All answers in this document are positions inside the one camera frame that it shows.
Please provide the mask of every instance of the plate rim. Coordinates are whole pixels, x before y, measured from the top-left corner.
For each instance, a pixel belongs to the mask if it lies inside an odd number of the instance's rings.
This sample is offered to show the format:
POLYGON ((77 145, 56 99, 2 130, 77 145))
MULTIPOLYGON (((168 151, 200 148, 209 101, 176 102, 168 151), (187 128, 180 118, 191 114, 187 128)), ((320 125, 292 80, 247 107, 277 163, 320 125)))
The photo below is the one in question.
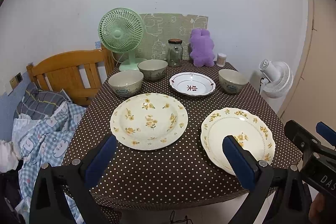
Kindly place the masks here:
POLYGON ((190 96, 190 97, 206 96, 206 95, 209 95, 209 94, 213 93, 213 92, 215 91, 215 89, 216 89, 216 83, 215 83, 215 81, 212 80, 209 76, 206 76, 206 75, 204 75, 204 74, 202 74, 202 73, 191 72, 191 71, 179 72, 179 73, 174 74, 174 75, 169 79, 169 85, 172 87, 173 90, 177 91, 178 93, 180 93, 180 94, 184 94, 184 95, 187 95, 187 96, 190 96), (190 74, 194 74, 194 75, 201 75, 201 76, 204 76, 204 77, 208 78, 208 79, 210 80, 210 82, 213 83, 213 90, 211 90, 210 92, 205 93, 205 94, 194 95, 194 94, 188 94, 188 93, 184 93, 184 92, 178 91, 176 88, 174 88, 173 85, 172 85, 172 83, 171 83, 173 77, 174 77, 174 76, 177 77, 178 75, 188 74, 188 73, 190 73, 190 74))
POLYGON ((158 150, 158 149, 162 149, 168 145, 171 145, 172 143, 176 142, 185 132, 187 126, 188 126, 188 122, 189 122, 189 116, 188 116, 188 111, 187 109, 185 108, 185 106, 179 101, 177 100, 176 98, 172 97, 172 96, 169 96, 167 94, 163 94, 163 93, 156 93, 156 92, 149 92, 149 93, 142 93, 142 94, 138 94, 138 95, 135 95, 133 97, 130 97, 130 98, 127 98, 126 100, 124 100, 123 102, 121 102, 113 111, 112 115, 111 115, 111 118, 110 118, 110 131, 111 133, 116 137, 117 141, 119 143, 121 143, 122 145, 126 146, 126 147, 129 147, 131 149, 134 149, 134 150, 141 150, 141 151, 152 151, 152 150, 158 150), (185 122, 184 122, 184 125, 180 128, 180 133, 176 134, 175 137, 176 138, 172 138, 172 141, 167 141, 165 143, 162 143, 162 146, 160 147, 155 147, 155 148, 147 148, 147 149, 143 149, 143 148, 139 148, 139 147, 135 147, 135 146, 131 146, 130 144, 128 144, 125 139, 122 139, 122 137, 119 136, 119 134, 115 134, 116 132, 113 131, 113 115, 115 115, 115 112, 118 111, 117 109, 119 109, 120 107, 122 107, 123 105, 127 104, 132 98, 137 98, 141 95, 145 95, 145 96, 149 96, 149 95, 154 95, 154 94, 158 94, 160 96, 167 96, 166 98, 170 98, 172 101, 176 101, 176 107, 179 107, 182 106, 183 109, 179 109, 180 111, 184 111, 185 113, 185 116, 183 116, 183 118, 185 119, 185 122))
POLYGON ((270 160, 268 161, 268 164, 271 164, 272 161, 273 161, 273 158, 274 158, 274 156, 275 156, 275 150, 276 150, 276 144, 275 144, 275 141, 274 141, 274 138, 273 138, 273 133, 272 133, 272 131, 268 128, 268 126, 265 124, 265 122, 264 122, 262 119, 260 119, 257 115, 254 115, 254 114, 250 113, 249 111, 247 111, 247 110, 245 110, 245 109, 239 109, 239 108, 236 108, 236 107, 224 107, 224 108, 222 108, 222 109, 216 109, 216 110, 212 111, 208 116, 206 116, 206 118, 203 120, 203 122, 202 122, 202 124, 201 124, 201 134, 200 134, 201 144, 202 144, 202 147, 203 147, 203 149, 205 150, 205 152, 206 152, 208 158, 210 159, 210 161, 211 161, 213 164, 215 164, 217 167, 219 167, 219 168, 221 168, 222 170, 224 170, 225 172, 229 173, 230 175, 234 175, 234 176, 235 176, 235 172, 234 172, 233 170, 228 169, 226 166, 220 166, 220 164, 217 164, 217 163, 214 161, 213 158, 215 158, 215 157, 212 156, 212 155, 214 155, 214 153, 210 153, 210 151, 208 151, 208 150, 206 149, 206 145, 205 145, 205 143, 204 143, 204 136, 205 136, 205 134, 206 134, 206 132, 205 132, 205 127, 204 127, 204 125, 206 124, 205 122, 207 121, 207 119, 209 119, 209 118, 211 117, 211 115, 212 115, 213 113, 215 113, 215 112, 219 112, 219 111, 223 111, 223 112, 224 112, 225 109, 229 109, 229 110, 233 110, 233 109, 234 109, 235 111, 243 111, 243 112, 246 112, 246 113, 250 114, 252 117, 256 117, 256 118, 258 118, 258 119, 260 120, 260 122, 261 122, 261 123, 265 126, 265 128, 268 130, 268 138, 269 138, 269 140, 270 140, 270 142, 272 143, 272 146, 273 146, 273 149, 272 149, 272 153, 273 153, 273 154, 271 155, 270 160))

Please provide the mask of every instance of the purple stuffed bunny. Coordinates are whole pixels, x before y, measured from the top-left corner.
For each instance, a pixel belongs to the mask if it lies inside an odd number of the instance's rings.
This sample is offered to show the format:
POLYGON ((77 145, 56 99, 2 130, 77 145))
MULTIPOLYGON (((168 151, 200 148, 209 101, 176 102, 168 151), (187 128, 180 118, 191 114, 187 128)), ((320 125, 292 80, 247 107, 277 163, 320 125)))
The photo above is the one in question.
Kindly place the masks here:
POLYGON ((190 57, 194 60, 194 66, 212 67, 215 58, 212 49, 215 45, 210 38, 210 32, 206 29, 192 29, 189 41, 192 46, 190 57))

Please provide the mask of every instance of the plate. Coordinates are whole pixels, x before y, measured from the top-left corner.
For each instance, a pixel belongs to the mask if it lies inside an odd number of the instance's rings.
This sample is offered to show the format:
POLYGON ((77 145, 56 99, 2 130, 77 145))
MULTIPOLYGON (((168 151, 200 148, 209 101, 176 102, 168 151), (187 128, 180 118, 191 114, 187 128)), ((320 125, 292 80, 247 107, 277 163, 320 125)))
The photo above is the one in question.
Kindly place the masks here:
POLYGON ((178 73, 170 78, 169 84, 177 92, 189 96, 205 96, 216 88, 211 78, 196 72, 178 73))
POLYGON ((114 111, 110 128, 123 145, 155 150, 175 142, 188 124, 185 107, 175 98, 146 93, 129 98, 114 111))
POLYGON ((226 107, 213 111, 202 123, 201 143, 209 159, 235 176, 222 150, 223 139, 228 135, 233 135, 256 160, 271 164, 275 142, 271 130, 258 116, 246 110, 226 107))

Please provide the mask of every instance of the wooden headboard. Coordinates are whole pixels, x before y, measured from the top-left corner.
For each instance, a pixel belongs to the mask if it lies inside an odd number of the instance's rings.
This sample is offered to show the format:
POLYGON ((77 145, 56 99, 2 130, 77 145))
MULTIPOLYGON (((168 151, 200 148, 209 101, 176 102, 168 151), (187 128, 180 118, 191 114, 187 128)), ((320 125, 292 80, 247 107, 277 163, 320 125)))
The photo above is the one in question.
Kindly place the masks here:
POLYGON ((41 61, 36 66, 29 64, 27 71, 30 80, 42 90, 50 90, 46 77, 53 91, 62 89, 75 104, 88 106, 101 87, 97 63, 104 62, 107 76, 114 69, 112 53, 103 45, 101 50, 64 52, 41 61), (78 66, 84 65, 90 88, 85 88, 78 66))

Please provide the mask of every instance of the human hand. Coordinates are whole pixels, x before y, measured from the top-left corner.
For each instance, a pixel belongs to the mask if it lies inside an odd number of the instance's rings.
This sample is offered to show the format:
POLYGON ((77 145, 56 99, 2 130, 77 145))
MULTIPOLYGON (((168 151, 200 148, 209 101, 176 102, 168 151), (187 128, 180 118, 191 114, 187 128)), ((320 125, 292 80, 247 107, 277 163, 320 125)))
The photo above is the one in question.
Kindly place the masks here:
POLYGON ((321 193, 318 193, 309 210, 309 220, 313 224, 320 223, 319 213, 322 212, 325 205, 325 198, 321 193))

